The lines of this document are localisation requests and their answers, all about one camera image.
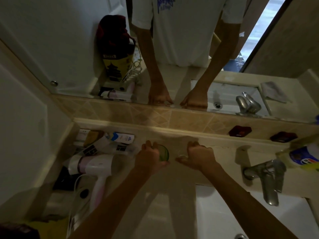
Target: chrome faucet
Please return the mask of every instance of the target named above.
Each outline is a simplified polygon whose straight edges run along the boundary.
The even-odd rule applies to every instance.
[[[278,206],[278,194],[284,184],[286,166],[279,159],[273,159],[258,165],[243,169],[244,177],[248,180],[260,178],[264,200],[269,205]]]
[[[261,110],[261,105],[253,99],[247,92],[242,92],[244,97],[249,101],[247,103],[246,99],[242,96],[236,96],[236,102],[239,106],[241,113],[251,113],[256,114]]]

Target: bathroom sink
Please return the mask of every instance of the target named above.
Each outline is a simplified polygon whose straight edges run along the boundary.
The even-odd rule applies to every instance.
[[[250,194],[299,239],[319,238],[319,228],[305,198],[279,194],[279,206],[270,206],[264,201],[263,193]],[[246,236],[214,187],[196,186],[196,214],[198,239],[236,238],[240,234]]]
[[[191,81],[191,89],[195,87],[196,83],[197,80]],[[220,110],[221,112],[240,112],[236,96],[243,96],[242,92],[247,92],[261,105],[262,108],[256,113],[257,115],[269,116],[269,112],[257,87],[217,82],[213,82],[208,89],[208,109]]]

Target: mirror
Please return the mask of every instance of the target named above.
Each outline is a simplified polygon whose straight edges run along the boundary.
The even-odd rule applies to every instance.
[[[0,0],[0,39],[53,94],[319,123],[318,7]]]

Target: white t-shirt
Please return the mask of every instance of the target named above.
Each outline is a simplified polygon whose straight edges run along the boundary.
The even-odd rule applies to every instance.
[[[150,29],[156,60],[181,67],[207,67],[213,33],[220,15],[240,24],[247,0],[133,0],[133,25]]]

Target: white hair dryer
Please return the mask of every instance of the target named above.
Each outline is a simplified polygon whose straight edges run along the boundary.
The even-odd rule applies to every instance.
[[[87,174],[97,176],[91,199],[90,213],[100,204],[104,195],[106,178],[112,175],[111,165],[114,155],[102,154],[97,156],[74,155],[69,162],[68,170],[70,175]]]

